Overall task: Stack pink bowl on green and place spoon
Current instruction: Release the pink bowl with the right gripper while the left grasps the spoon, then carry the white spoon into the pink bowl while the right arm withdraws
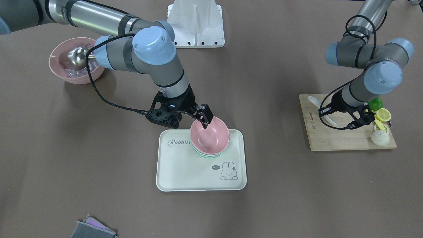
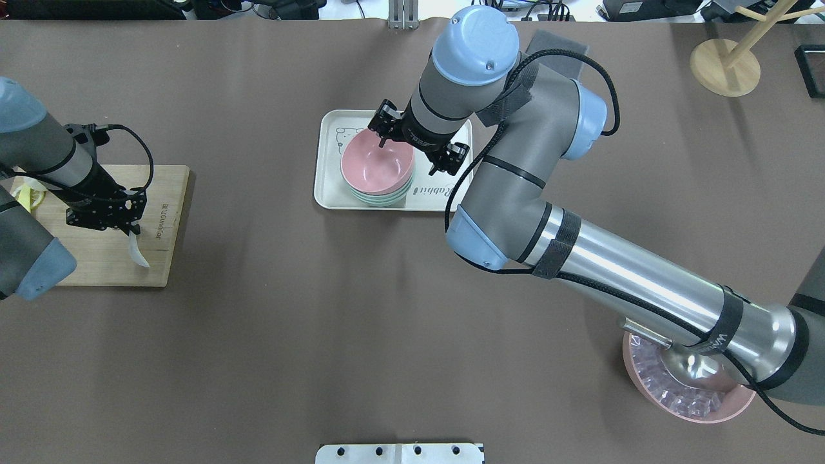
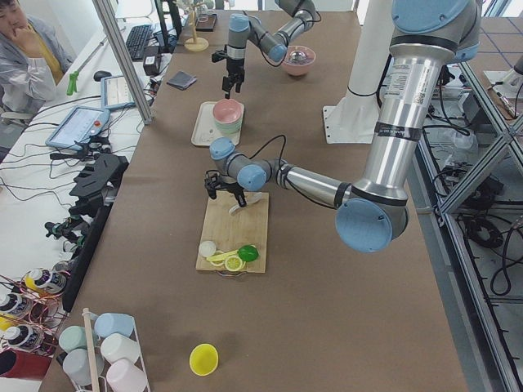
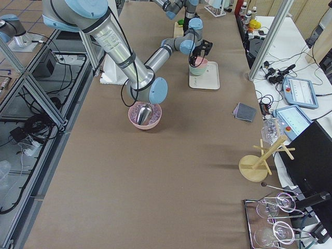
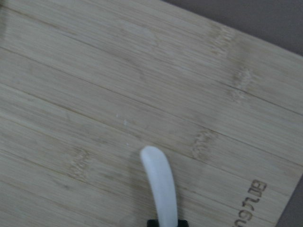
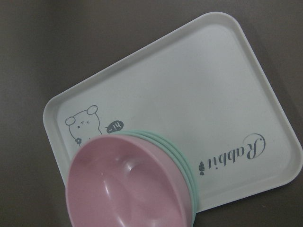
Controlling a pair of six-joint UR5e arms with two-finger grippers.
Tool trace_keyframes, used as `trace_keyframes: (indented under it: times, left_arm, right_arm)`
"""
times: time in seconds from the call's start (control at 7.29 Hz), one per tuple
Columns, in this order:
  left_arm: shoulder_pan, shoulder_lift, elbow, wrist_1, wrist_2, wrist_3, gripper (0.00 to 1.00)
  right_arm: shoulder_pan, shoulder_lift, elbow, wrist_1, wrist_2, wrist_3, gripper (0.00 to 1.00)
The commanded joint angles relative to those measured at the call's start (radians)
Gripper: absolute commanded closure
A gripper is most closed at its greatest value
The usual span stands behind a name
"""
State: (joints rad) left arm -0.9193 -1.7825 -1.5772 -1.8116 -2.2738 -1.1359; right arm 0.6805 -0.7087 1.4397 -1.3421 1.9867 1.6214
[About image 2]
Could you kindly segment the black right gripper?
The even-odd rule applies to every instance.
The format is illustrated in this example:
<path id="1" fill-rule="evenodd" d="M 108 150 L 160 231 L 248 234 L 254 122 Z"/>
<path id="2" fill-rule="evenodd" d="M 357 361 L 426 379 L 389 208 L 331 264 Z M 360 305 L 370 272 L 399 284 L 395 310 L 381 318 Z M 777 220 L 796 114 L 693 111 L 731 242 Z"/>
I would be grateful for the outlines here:
<path id="1" fill-rule="evenodd" d="M 456 176 L 465 162 L 471 147 L 464 143 L 450 143 L 456 132 L 438 134 L 422 126 L 412 113 L 401 114 L 393 102 L 384 98 L 368 123 L 368 130 L 379 137 L 378 147 L 383 149 L 388 140 L 407 143 L 429 153 L 429 175 L 444 171 Z"/>

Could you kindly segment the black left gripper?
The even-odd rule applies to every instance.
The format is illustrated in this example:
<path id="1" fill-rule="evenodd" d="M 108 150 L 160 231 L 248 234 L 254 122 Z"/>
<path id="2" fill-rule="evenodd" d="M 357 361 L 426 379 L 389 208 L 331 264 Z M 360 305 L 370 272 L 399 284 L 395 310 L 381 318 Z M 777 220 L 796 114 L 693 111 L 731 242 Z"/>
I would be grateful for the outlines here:
<path id="1" fill-rule="evenodd" d="M 111 176 L 98 171 L 85 188 L 65 189 L 66 224 L 106 230 L 117 229 L 128 235 L 140 235 L 148 195 L 146 188 L 127 189 Z"/>

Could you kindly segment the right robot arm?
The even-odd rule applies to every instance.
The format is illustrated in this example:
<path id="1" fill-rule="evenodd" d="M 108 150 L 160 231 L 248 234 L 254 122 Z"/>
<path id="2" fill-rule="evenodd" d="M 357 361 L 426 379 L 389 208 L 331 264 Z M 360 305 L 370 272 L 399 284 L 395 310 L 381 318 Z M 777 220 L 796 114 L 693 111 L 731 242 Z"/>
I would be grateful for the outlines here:
<path id="1" fill-rule="evenodd" d="M 384 101 L 369 129 L 408 143 L 455 174 L 454 141 L 469 117 L 495 126 L 445 227 L 469 264 L 490 273 L 564 281 L 689 354 L 718 359 L 739 383 L 772 399 L 823 404 L 823 258 L 789 305 L 759 305 L 551 203 L 558 164 L 607 134 L 607 104 L 545 65 L 565 51 L 521 52 L 503 12 L 468 6 L 431 47 L 404 110 Z"/>

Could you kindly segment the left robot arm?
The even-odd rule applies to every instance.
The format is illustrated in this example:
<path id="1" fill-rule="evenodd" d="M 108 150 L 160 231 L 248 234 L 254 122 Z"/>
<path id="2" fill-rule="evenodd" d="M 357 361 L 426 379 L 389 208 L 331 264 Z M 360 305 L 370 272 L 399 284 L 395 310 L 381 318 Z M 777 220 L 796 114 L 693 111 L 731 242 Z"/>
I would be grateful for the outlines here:
<path id="1" fill-rule="evenodd" d="M 64 244 L 33 217 L 33 208 L 47 194 L 67 206 L 68 226 L 122 231 L 129 238 L 132 260 L 148 267 L 137 244 L 147 186 L 124 188 L 95 155 L 109 141 L 109 131 L 121 129 L 121 124 L 60 124 L 23 85 L 2 78 L 2 178 L 22 181 L 11 191 L 2 190 L 3 298 L 33 300 L 77 266 Z"/>

